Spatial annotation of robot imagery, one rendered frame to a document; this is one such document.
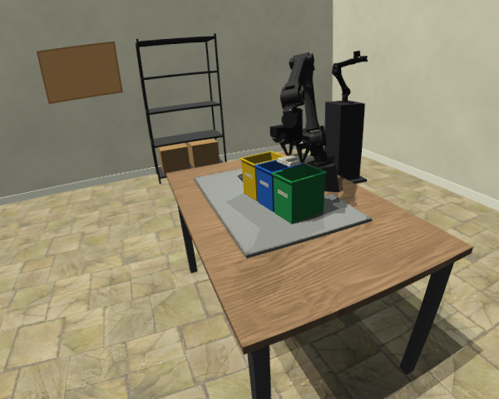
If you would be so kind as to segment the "blue open bin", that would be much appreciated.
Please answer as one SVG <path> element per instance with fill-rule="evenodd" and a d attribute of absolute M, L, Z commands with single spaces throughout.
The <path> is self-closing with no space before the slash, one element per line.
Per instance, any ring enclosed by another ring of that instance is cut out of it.
<path fill-rule="evenodd" d="M 300 165 L 294 165 L 293 167 L 296 166 Z M 257 164 L 255 167 L 257 175 L 258 202 L 274 212 L 274 176 L 272 174 L 274 172 L 287 170 L 293 167 L 283 165 L 277 162 L 277 160 Z"/>

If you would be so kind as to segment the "yellow open bin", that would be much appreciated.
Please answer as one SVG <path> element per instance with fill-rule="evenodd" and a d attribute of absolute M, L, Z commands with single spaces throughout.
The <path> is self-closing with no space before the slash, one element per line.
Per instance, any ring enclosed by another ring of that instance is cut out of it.
<path fill-rule="evenodd" d="M 243 157 L 241 159 L 241 162 L 242 162 L 244 193 L 253 200 L 258 201 L 257 175 L 256 175 L 255 166 L 257 164 L 261 164 L 264 162 L 277 160 L 279 157 L 283 156 L 284 155 L 280 155 L 273 151 L 269 151 L 258 155 Z"/>

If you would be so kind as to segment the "green open-top bin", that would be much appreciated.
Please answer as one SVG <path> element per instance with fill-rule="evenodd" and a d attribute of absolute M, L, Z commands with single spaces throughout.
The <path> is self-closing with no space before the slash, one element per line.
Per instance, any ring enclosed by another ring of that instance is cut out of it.
<path fill-rule="evenodd" d="M 325 174 L 306 164 L 274 172 L 274 212 L 291 224 L 323 213 Z"/>

